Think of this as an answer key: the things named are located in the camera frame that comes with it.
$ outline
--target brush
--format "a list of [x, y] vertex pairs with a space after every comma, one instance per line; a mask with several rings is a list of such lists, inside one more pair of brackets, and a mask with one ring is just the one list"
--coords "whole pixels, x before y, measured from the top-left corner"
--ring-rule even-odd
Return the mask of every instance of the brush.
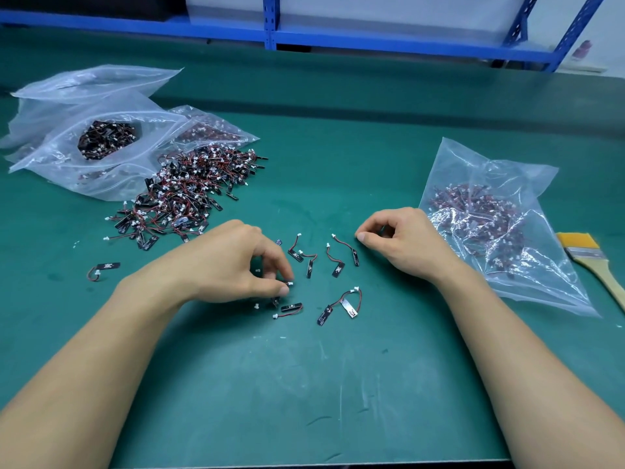
[[625, 311], [625, 290], [610, 272], [609, 261], [590, 234], [557, 233], [566, 252], [580, 265], [592, 271]]

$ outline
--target perforated metal post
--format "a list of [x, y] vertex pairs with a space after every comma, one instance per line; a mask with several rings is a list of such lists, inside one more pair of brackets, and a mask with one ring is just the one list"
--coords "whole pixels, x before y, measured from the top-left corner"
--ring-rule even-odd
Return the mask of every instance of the perforated metal post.
[[265, 49], [276, 50], [273, 34], [280, 24], [280, 0], [262, 0], [262, 13], [265, 16]]
[[536, 5], [536, 0], [525, 0], [516, 14], [510, 31], [504, 39], [504, 46], [513, 46], [520, 40], [527, 40], [527, 17]]
[[586, 0], [582, 9], [577, 13], [577, 16], [575, 16], [573, 23], [571, 23], [566, 33], [564, 33], [564, 36], [562, 36], [558, 46], [556, 46], [556, 50], [554, 51], [554, 54], [557, 54], [556, 60], [546, 64], [543, 67], [543, 71], [553, 72], [558, 68], [571, 50], [571, 47], [573, 47], [573, 44], [575, 44], [575, 41], [579, 38], [579, 35], [582, 34], [590, 18], [595, 14], [597, 8], [601, 6], [602, 2], [603, 0]]

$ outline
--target plastic bag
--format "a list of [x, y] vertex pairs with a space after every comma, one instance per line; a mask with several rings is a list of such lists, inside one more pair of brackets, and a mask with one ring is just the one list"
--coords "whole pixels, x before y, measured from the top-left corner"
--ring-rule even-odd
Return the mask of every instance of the plastic bag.
[[419, 207], [499, 296], [597, 316], [538, 203], [557, 172], [443, 138]]
[[259, 140], [258, 136], [241, 130], [235, 125], [211, 113], [183, 105], [169, 112], [184, 115], [190, 121], [182, 126], [170, 145], [177, 152], [185, 152], [199, 146], [220, 144], [231, 148], [241, 148]]
[[20, 99], [18, 114], [9, 122], [9, 134], [0, 148], [40, 142], [55, 126], [114, 93], [137, 91], [152, 95], [180, 70], [136, 65], [100, 65], [61, 72], [12, 93]]
[[[87, 159], [78, 144], [94, 121], [130, 124], [136, 139], [103, 159]], [[141, 93], [116, 93], [58, 125], [9, 172], [28, 169], [70, 191], [105, 201], [132, 199], [145, 190], [145, 178], [159, 171], [160, 145], [188, 121]]]

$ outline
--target green table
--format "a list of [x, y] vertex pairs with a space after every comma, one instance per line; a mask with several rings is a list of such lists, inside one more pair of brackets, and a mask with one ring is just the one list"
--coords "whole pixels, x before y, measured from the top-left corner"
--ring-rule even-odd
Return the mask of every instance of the green table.
[[[155, 96], [189, 103], [261, 137], [267, 169], [212, 225], [240, 218], [286, 246], [324, 252], [373, 211], [419, 204], [442, 136], [492, 158], [561, 168], [541, 199], [556, 230], [588, 231], [625, 282], [621, 180], [625, 83], [357, 57], [268, 52], [62, 30], [0, 30], [0, 89], [103, 63], [185, 67]], [[16, 102], [0, 97], [0, 128]], [[150, 252], [105, 242], [117, 208], [36, 175], [0, 172], [0, 405], [96, 312]], [[274, 321], [252, 303], [192, 303], [160, 342], [113, 467], [294, 465], [508, 457], [488, 397], [449, 311], [417, 279], [357, 247], [339, 279], [322, 255], [312, 279], [293, 262], [302, 315]], [[348, 250], [335, 246], [349, 259]], [[96, 263], [121, 261], [98, 283]], [[510, 303], [549, 347], [625, 417], [625, 316], [577, 268], [603, 319]], [[334, 313], [363, 289], [355, 320]]]

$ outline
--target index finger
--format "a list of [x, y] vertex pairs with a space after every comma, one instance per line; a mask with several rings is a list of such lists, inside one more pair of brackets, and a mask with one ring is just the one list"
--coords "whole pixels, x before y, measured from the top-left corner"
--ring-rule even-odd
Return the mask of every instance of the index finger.
[[269, 237], [260, 234], [259, 241], [254, 248], [254, 256], [262, 256], [263, 264], [268, 264], [272, 272], [278, 270], [286, 280], [294, 278], [293, 268], [291, 268], [285, 252]]
[[377, 234], [382, 227], [387, 225], [397, 228], [397, 224], [401, 218], [400, 211], [401, 209], [385, 209], [373, 213], [373, 215], [365, 220], [358, 230], [356, 230], [354, 236], [358, 235], [360, 232], [373, 232]]

